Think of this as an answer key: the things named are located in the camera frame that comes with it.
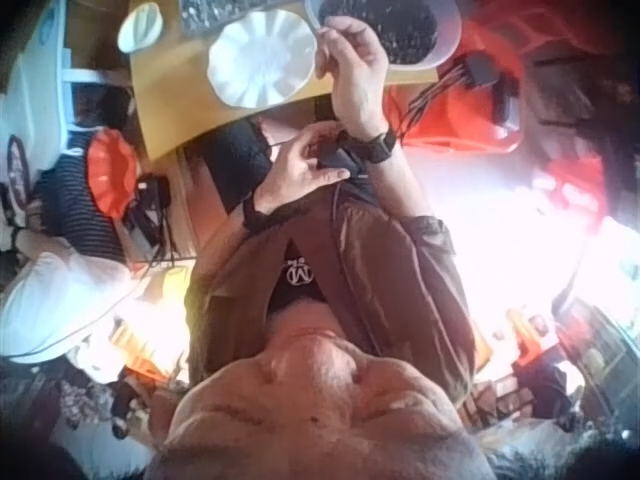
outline table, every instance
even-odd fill
[[[146,0],[130,0],[133,10]],[[216,96],[207,79],[209,47],[217,34],[188,38],[181,30],[178,0],[156,0],[164,18],[158,42],[131,56],[131,75],[140,126],[150,160],[198,135],[258,110],[229,107]],[[282,7],[307,18],[302,2]],[[387,84],[432,83],[435,69],[389,72]],[[288,102],[331,91],[331,80],[312,76]]]

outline black t-shirt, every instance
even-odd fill
[[[300,255],[294,243],[289,242],[284,255],[282,272],[271,294],[268,313],[282,310],[301,298],[325,302],[311,267]]]

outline white plate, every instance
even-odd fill
[[[222,30],[209,50],[207,76],[227,105],[277,105],[307,83],[316,48],[311,28],[298,15],[252,12]]]

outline watch strap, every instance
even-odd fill
[[[244,228],[251,233],[258,233],[264,230],[269,219],[269,215],[256,210],[256,204],[253,198],[253,192],[242,201],[242,213],[244,221],[242,224]]]
[[[348,136],[343,147],[360,161],[382,163],[391,158],[396,142],[396,135],[390,127],[386,133],[378,135],[370,142]]]

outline brown shirt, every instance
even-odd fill
[[[434,217],[398,222],[347,184],[286,210],[190,285],[192,385],[265,348],[267,306],[293,241],[352,343],[413,364],[461,404],[475,346],[446,226]]]

